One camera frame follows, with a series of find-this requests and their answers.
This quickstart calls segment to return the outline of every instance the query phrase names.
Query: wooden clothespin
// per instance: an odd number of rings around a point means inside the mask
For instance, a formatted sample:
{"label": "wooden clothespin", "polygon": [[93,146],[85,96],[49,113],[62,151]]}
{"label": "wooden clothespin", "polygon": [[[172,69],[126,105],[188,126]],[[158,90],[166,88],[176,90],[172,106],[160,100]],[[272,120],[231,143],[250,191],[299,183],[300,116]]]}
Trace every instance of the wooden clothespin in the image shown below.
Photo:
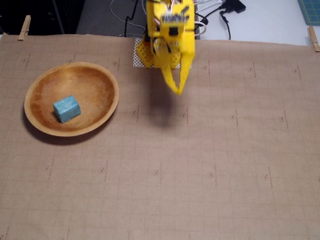
{"label": "wooden clothespin", "polygon": [[25,16],[25,19],[21,28],[21,32],[18,38],[19,41],[23,41],[25,39],[25,36],[28,35],[30,21],[31,21],[31,16],[30,15]]}
{"label": "wooden clothespin", "polygon": [[318,44],[317,36],[313,26],[309,26],[308,28],[309,38],[311,40],[312,46],[316,52],[320,52],[320,46]]}

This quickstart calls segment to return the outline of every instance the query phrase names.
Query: blue foam block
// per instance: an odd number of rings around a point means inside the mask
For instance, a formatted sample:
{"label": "blue foam block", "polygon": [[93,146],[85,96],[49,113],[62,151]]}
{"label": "blue foam block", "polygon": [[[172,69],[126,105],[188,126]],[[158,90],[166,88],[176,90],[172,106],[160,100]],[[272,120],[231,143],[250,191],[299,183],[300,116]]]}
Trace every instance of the blue foam block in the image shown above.
{"label": "blue foam block", "polygon": [[81,114],[80,107],[74,96],[68,96],[53,104],[53,110],[61,123],[65,123]]}

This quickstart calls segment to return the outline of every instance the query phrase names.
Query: cable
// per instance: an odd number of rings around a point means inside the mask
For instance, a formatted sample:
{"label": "cable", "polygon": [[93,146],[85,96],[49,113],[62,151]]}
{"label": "cable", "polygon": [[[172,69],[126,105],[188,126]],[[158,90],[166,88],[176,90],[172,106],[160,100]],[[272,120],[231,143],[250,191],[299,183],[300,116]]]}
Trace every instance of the cable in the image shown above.
{"label": "cable", "polygon": [[205,4],[205,3],[208,3],[208,2],[212,2],[213,0],[204,0],[204,1],[196,1],[194,3],[194,5],[200,5],[200,4]]}
{"label": "cable", "polygon": [[171,13],[172,13],[172,8],[174,7],[174,4],[175,4],[175,0],[171,0],[171,4],[170,4]]}
{"label": "cable", "polygon": [[195,12],[195,15],[198,15],[199,17],[202,17],[202,20],[200,22],[204,23],[205,25],[208,25],[209,20],[207,19],[207,17],[209,17],[211,14],[215,13],[216,11],[220,10],[220,9],[226,9],[229,8],[231,6],[230,1],[226,0],[221,6],[219,6],[218,8],[216,8],[215,10],[209,12],[207,15],[202,16],[199,13]]}
{"label": "cable", "polygon": [[[136,38],[136,39],[142,39],[143,36],[141,34],[135,34],[135,33],[127,33],[126,34],[127,36],[132,36],[133,38]],[[118,37],[124,37],[125,35],[124,34],[119,34]]]}
{"label": "cable", "polygon": [[127,26],[128,26],[128,20],[132,21],[135,17],[135,13],[136,13],[136,9],[137,9],[137,5],[138,5],[139,0],[135,0],[135,4],[134,4],[134,8],[133,8],[133,12],[132,12],[132,16],[126,16],[125,18],[125,24],[124,24],[124,37],[127,36]]}
{"label": "cable", "polygon": [[141,0],[141,6],[142,6],[142,10],[144,12],[144,15],[147,15],[146,9],[145,9],[145,5],[144,5],[144,0]]}
{"label": "cable", "polygon": [[199,14],[199,13],[197,13],[197,12],[195,12],[194,14],[197,15],[197,16],[199,16],[199,17],[201,17],[201,18],[203,18],[203,19],[206,18],[205,16],[202,16],[201,14]]}
{"label": "cable", "polygon": [[196,11],[196,13],[200,13],[200,12],[202,12],[203,10],[209,9],[209,8],[215,6],[215,5],[222,4],[222,3],[223,3],[222,0],[218,0],[218,1],[215,2],[215,3],[212,3],[212,4],[208,5],[208,6],[205,6],[205,7],[201,8],[201,9],[199,9],[198,11]]}
{"label": "cable", "polygon": [[201,22],[201,21],[195,21],[194,24],[199,24],[199,25],[201,25],[201,26],[204,27],[204,30],[203,30],[202,32],[197,33],[197,34],[195,34],[194,36],[200,36],[200,35],[204,34],[204,33],[207,31],[207,26],[206,26],[203,22]]}
{"label": "cable", "polygon": [[205,15],[205,18],[209,17],[211,14],[215,13],[216,11],[218,11],[218,10],[220,10],[220,9],[222,9],[222,8],[218,7],[218,8],[216,8],[215,10],[209,12],[207,15]]}
{"label": "cable", "polygon": [[[112,11],[112,4],[114,3],[114,1],[115,1],[115,0],[111,0],[111,2],[110,2],[110,5],[109,5],[110,12],[111,12],[111,14],[112,14],[114,17],[116,17],[119,21],[125,23],[126,21],[122,20],[120,17],[118,17],[118,16],[114,13],[114,11]],[[134,24],[134,23],[131,23],[131,22],[128,22],[128,24],[130,24],[130,25],[132,25],[132,26],[135,26],[135,27],[142,28],[143,31],[146,30],[145,27],[143,27],[143,26],[141,26],[141,25]]]}
{"label": "cable", "polygon": [[222,20],[225,22],[226,27],[228,28],[228,33],[229,33],[229,40],[231,40],[231,33],[230,33],[230,28],[229,28],[229,22],[226,19],[226,17],[224,16],[225,13],[227,13],[226,11],[221,11],[220,12],[220,16],[222,17]]}

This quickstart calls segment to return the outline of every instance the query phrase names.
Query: printed crosshair mark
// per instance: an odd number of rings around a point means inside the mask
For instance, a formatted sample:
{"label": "printed crosshair mark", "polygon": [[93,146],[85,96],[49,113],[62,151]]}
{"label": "printed crosshair mark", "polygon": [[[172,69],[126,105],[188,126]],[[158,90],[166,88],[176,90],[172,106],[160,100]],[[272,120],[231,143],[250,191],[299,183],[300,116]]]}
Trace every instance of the printed crosshair mark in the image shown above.
{"label": "printed crosshair mark", "polygon": [[104,174],[105,171],[106,171],[106,170],[105,170],[104,167],[101,167],[101,168],[98,169],[98,173],[99,173],[99,174]]}
{"label": "printed crosshair mark", "polygon": [[215,178],[215,174],[212,171],[208,172],[207,176],[208,176],[209,179],[214,179]]}
{"label": "printed crosshair mark", "polygon": [[44,172],[48,172],[50,170],[50,166],[49,165],[47,165],[47,166],[45,166],[44,168],[43,168],[43,171]]}
{"label": "printed crosshair mark", "polygon": [[159,176],[160,175],[160,171],[159,170],[154,170],[152,172],[153,176]]}
{"label": "printed crosshair mark", "polygon": [[268,174],[264,174],[264,175],[262,175],[262,179],[265,181],[268,181],[270,179],[270,177]]}
{"label": "printed crosshair mark", "polygon": [[130,112],[130,115],[135,117],[135,122],[136,123],[139,121],[139,108],[140,108],[140,105],[138,104],[137,109],[136,110],[132,110]]}

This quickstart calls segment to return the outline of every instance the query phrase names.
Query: table surface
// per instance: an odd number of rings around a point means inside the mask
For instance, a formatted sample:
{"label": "table surface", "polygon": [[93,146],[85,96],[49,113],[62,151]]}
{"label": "table surface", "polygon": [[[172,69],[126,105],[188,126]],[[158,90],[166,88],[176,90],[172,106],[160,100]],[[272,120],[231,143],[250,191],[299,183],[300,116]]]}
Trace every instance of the table surface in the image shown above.
{"label": "table surface", "polygon": [[[176,96],[159,70],[132,65],[131,38],[17,38],[0,41],[0,236],[320,239],[312,47],[196,41]],[[36,77],[72,61],[107,68],[119,103],[96,131],[49,136],[22,114],[24,97]]]}
{"label": "table surface", "polygon": [[[214,1],[201,4],[203,8]],[[246,10],[241,14],[226,14],[231,30],[231,39],[236,41],[266,42],[310,46],[307,24],[298,0],[242,0]],[[214,6],[200,12],[206,15]],[[227,40],[228,31],[219,13],[212,14],[202,40]],[[320,26],[314,27],[320,38]]]}

